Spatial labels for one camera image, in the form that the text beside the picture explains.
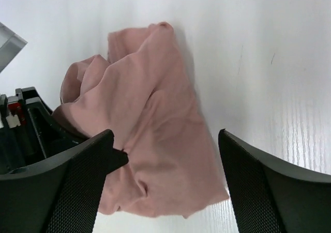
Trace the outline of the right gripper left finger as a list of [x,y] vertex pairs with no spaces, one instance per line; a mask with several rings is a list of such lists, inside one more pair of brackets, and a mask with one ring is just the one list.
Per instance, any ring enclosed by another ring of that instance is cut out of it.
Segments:
[[114,135],[1,175],[1,232],[92,232]]

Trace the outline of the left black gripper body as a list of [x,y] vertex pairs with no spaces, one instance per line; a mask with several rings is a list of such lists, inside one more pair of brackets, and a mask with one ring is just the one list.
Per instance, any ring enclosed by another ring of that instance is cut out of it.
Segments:
[[37,163],[87,138],[62,127],[34,87],[1,94],[1,173]]

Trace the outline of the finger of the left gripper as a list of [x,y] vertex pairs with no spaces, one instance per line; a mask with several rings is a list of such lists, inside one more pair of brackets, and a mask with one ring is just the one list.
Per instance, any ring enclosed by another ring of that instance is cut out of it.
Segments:
[[116,171],[128,162],[129,158],[126,152],[114,148],[106,150],[106,174]]

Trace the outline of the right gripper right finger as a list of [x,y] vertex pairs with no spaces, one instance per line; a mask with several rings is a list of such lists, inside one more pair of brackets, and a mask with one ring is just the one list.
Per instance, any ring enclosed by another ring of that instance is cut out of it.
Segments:
[[330,175],[284,161],[225,129],[218,145],[239,232],[330,232]]

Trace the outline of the pink t shirt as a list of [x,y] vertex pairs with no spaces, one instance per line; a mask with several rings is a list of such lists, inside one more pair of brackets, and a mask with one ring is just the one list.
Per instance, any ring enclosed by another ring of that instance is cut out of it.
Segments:
[[127,165],[107,175],[98,211],[189,217],[228,199],[213,140],[173,27],[160,22],[108,35],[108,56],[68,68],[53,117],[93,137],[110,129]]

